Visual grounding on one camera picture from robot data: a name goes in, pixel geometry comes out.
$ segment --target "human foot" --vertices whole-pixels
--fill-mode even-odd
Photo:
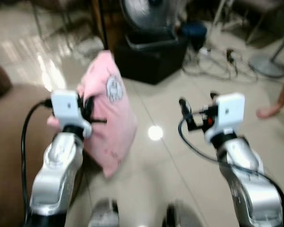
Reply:
[[[257,117],[260,119],[265,119],[268,117],[272,117],[279,113],[281,110],[281,106],[276,104],[271,107],[263,107],[257,110]]]

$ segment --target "white patch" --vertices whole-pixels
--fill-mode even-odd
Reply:
[[[159,126],[151,126],[148,129],[148,136],[151,140],[160,140],[163,137],[163,130]]]
[[[107,97],[111,103],[122,99],[123,90],[117,77],[110,76],[106,83]]]

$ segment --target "chair leg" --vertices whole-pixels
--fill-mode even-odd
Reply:
[[[213,20],[213,27],[216,26],[216,24],[218,23],[218,21],[220,19],[220,16],[221,16],[221,13],[222,13],[222,10],[223,10],[223,7],[224,7],[226,1],[227,0],[221,0],[219,7],[218,7],[218,10],[217,10],[216,15],[215,15],[214,20]]]
[[[66,12],[65,12],[65,15],[66,15],[67,23],[68,23],[69,25],[72,25],[72,20],[71,20],[70,14],[66,11]]]
[[[245,21],[247,20],[247,15],[249,13],[249,10],[247,9],[243,15],[243,18],[242,18],[242,26],[244,25]]]
[[[100,19],[101,19],[104,49],[108,50],[107,31],[106,31],[105,20],[104,20],[104,12],[103,12],[103,2],[102,2],[102,0],[98,0],[98,3],[99,3],[99,11],[100,11]]]
[[[246,39],[246,44],[250,44],[252,41],[252,38],[254,37],[255,33],[257,32],[258,28],[260,27],[261,23],[263,22],[265,18],[265,14],[262,14],[260,20],[258,21],[258,23],[256,24],[256,26],[254,27],[254,29],[250,32],[250,34],[248,35],[247,39]]]
[[[222,27],[221,27],[221,31],[224,31],[224,30],[226,30],[225,24],[226,24],[227,21],[229,21],[230,16],[231,16],[231,9],[229,7],[224,7],[221,14],[224,14],[224,18],[223,18],[223,21],[222,21]]]
[[[214,9],[212,7],[209,8],[210,16],[212,17],[212,21],[214,20]]]
[[[34,17],[35,17],[35,21],[36,21],[39,37],[41,39],[43,39],[43,37],[42,37],[42,30],[41,30],[41,24],[40,24],[39,17],[38,17],[37,7],[36,7],[36,5],[32,1],[30,1],[30,2],[31,2],[32,7],[33,7]]]
[[[70,41],[68,39],[68,29],[67,29],[67,12],[62,11],[61,12],[61,17],[62,17],[62,21],[63,21],[63,30],[64,30],[64,35],[65,35],[65,40],[66,40],[66,44],[68,46],[69,49],[71,49],[71,45],[70,45]]]
[[[90,14],[90,20],[88,21],[88,23],[89,23],[90,31],[93,34],[97,29],[96,29],[96,24],[94,23],[94,21],[96,20],[93,17],[94,12],[93,12],[91,3],[89,4],[89,14]]]

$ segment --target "blue stool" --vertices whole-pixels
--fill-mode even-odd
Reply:
[[[188,23],[181,27],[181,33],[188,37],[193,49],[199,52],[205,43],[207,28],[200,22]]]

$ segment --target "black box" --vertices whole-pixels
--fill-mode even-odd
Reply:
[[[122,77],[157,84],[182,67],[187,44],[188,40],[180,37],[174,45],[134,50],[122,42],[115,47],[115,62]]]

